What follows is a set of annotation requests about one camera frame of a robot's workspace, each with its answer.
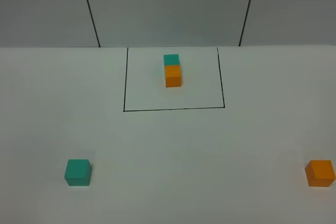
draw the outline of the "cube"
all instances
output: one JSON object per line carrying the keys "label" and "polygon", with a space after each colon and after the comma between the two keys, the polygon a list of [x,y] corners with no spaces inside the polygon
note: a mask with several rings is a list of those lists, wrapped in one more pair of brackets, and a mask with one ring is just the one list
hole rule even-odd
{"label": "cube", "polygon": [[179,55],[164,55],[163,56],[163,63],[165,66],[172,66],[172,65],[179,65],[180,59]]}
{"label": "cube", "polygon": [[311,160],[305,168],[309,186],[330,186],[336,179],[330,160]]}
{"label": "cube", "polygon": [[180,87],[182,85],[182,73],[180,65],[164,66],[166,87]]}
{"label": "cube", "polygon": [[65,180],[69,186],[89,186],[92,166],[87,159],[69,159]]}

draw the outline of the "black rectangle outline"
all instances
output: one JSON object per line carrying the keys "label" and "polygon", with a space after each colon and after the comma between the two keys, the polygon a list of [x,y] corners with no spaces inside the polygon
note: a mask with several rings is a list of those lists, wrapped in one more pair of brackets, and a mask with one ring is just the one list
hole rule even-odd
{"label": "black rectangle outline", "polygon": [[202,110],[202,109],[224,109],[225,101],[224,101],[224,91],[223,91],[223,82],[222,82],[222,72],[221,72],[221,63],[219,61],[219,52],[217,47],[217,57],[218,57],[218,69],[219,69],[219,78],[221,79],[221,89],[222,89],[222,97],[223,97],[223,106],[221,107],[204,107],[204,108],[179,108],[179,109],[154,109],[154,110],[125,110],[125,102],[126,102],[126,86],[127,86],[127,68],[128,68],[128,49],[126,55],[126,74],[125,74],[125,92],[124,92],[124,112],[136,112],[136,111],[165,111],[165,110]]}

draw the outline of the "white table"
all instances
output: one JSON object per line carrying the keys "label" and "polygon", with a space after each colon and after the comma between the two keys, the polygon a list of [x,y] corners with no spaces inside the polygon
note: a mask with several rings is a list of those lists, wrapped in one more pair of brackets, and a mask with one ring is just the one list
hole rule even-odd
{"label": "white table", "polygon": [[123,112],[126,48],[0,49],[0,223],[335,223],[336,47],[218,51],[224,109]]}

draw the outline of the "gray wall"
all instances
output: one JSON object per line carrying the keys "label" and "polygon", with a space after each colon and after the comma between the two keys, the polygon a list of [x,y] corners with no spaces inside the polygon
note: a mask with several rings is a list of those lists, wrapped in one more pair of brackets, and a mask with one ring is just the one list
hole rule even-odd
{"label": "gray wall", "polygon": [[89,0],[101,46],[239,44],[248,0]]}
{"label": "gray wall", "polygon": [[86,0],[0,0],[0,47],[98,46]]}
{"label": "gray wall", "polygon": [[242,45],[336,44],[336,0],[251,0]]}

